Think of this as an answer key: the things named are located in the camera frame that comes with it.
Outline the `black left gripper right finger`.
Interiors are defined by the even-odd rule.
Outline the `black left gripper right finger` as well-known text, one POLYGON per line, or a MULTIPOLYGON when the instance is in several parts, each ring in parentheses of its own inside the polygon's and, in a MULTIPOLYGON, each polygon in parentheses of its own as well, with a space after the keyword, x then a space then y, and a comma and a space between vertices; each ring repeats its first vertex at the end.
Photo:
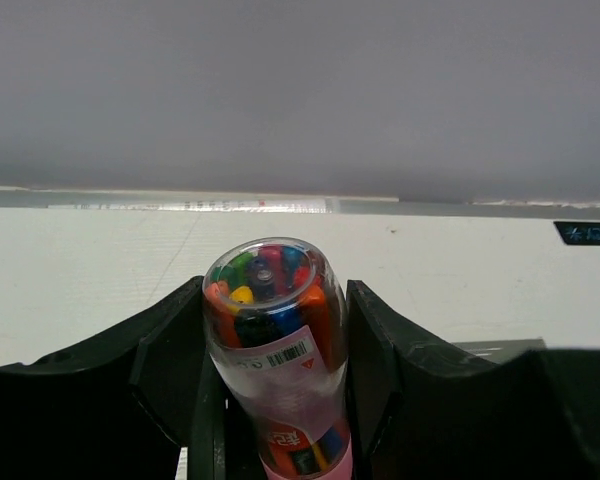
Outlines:
POLYGON ((347 284, 358 479, 600 479, 600 350, 497 364, 347 284))

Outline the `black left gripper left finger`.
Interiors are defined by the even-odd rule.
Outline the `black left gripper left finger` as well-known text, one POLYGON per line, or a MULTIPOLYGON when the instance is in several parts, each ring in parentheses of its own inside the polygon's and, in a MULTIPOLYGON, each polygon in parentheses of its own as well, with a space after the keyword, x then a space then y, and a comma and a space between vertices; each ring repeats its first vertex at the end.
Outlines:
POLYGON ((202 280, 32 364, 0 367, 0 479, 172 479, 205 355, 202 280))

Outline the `clear tube of markers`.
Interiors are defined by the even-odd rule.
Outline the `clear tube of markers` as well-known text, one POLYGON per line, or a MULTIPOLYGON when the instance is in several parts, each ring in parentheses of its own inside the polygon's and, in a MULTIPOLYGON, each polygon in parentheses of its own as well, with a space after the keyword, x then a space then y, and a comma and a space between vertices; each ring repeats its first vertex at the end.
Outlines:
POLYGON ((269 237, 220 256, 204 277, 207 348, 248 416, 270 479, 350 479, 348 320, 326 256, 269 237))

